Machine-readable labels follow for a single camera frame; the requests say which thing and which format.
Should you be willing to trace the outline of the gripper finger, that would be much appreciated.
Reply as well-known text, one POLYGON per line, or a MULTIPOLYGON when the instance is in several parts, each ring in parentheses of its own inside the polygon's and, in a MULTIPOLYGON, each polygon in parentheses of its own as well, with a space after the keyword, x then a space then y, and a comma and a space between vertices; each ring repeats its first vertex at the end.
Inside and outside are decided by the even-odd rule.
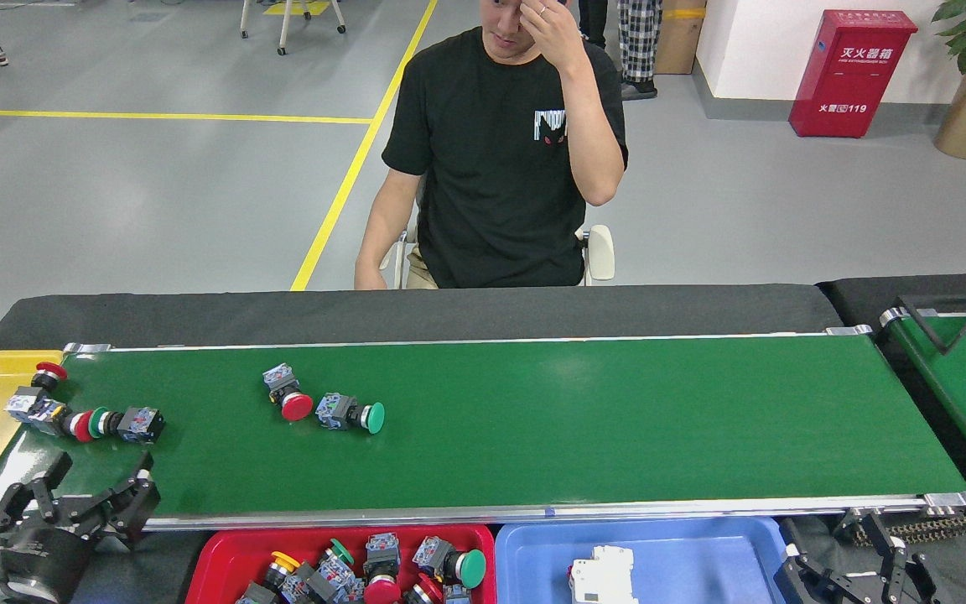
POLYGON ((836 603, 938 603, 939 593, 927 557, 912 553, 904 540, 890 535, 876 511, 851 509, 835 525, 835 538, 856 529, 881 558, 877 572, 835 574, 836 603))
POLYGON ((863 592, 850 578, 821 566, 797 544, 787 544, 785 554, 774 581, 786 603, 864 603, 863 592))

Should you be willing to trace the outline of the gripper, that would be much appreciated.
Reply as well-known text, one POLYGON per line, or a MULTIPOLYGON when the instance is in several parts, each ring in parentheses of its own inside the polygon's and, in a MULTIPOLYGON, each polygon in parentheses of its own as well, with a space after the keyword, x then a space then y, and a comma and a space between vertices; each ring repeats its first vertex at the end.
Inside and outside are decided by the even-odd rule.
POLYGON ((35 520, 49 525, 28 525, 0 535, 0 603, 69 603, 91 562, 96 540, 138 542, 160 502, 150 475, 153 456, 144 452, 130 477, 72 504, 72 532, 50 527, 59 520, 54 489, 71 466, 69 452, 59 451, 49 469, 5 490, 0 533, 19 523, 32 501, 37 503, 35 520))

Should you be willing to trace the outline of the person's left hand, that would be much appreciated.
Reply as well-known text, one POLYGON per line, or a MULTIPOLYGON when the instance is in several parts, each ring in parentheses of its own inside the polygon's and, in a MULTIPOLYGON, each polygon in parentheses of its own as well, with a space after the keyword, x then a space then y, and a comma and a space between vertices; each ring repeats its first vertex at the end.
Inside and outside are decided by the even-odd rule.
POLYGON ((584 39, 580 37, 575 16, 559 1, 522 1, 521 30, 530 38, 526 50, 518 54, 525 64, 543 56, 562 76, 590 74, 584 39))

